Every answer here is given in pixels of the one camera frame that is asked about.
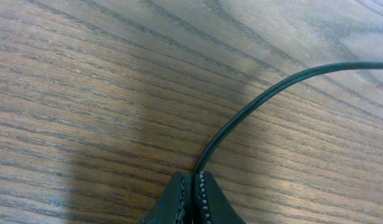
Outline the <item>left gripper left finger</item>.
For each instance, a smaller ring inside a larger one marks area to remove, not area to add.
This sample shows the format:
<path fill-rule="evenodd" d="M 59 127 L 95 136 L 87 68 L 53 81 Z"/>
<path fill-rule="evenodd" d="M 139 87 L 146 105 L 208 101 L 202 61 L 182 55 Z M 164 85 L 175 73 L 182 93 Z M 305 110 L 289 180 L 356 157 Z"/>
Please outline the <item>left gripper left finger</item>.
<path fill-rule="evenodd" d="M 176 172 L 142 224 L 191 224 L 191 174 Z"/>

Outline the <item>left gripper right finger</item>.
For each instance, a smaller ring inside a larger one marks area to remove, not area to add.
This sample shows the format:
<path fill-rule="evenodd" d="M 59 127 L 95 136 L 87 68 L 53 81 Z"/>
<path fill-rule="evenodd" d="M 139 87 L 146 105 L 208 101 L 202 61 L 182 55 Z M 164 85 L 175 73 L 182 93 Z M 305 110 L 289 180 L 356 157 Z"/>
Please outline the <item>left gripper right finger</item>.
<path fill-rule="evenodd" d="M 245 224 L 208 171 L 201 171 L 193 183 L 193 222 L 196 224 Z"/>

